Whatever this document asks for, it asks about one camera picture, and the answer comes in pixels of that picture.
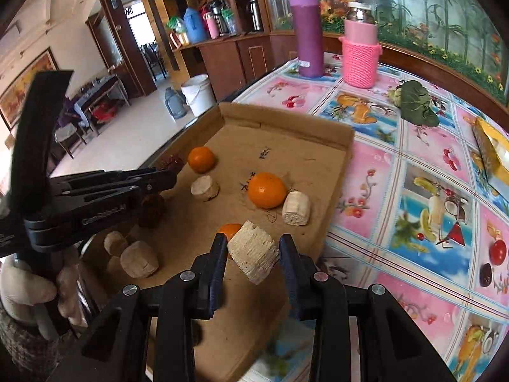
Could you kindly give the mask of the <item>person's left gloved hand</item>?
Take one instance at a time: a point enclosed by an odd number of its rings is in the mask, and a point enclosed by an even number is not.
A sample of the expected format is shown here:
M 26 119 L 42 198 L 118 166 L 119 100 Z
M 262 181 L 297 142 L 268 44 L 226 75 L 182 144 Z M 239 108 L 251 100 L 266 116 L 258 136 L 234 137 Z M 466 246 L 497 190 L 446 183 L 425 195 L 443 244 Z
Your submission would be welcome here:
M 10 255 L 2 264 L 1 300 L 12 319 L 53 341 L 59 335 L 46 311 L 46 303 L 56 301 L 59 316 L 70 325 L 87 326 L 79 302 L 78 280 L 79 257 L 75 247 L 63 252 L 63 266 L 54 282 L 32 273 L 24 262 Z

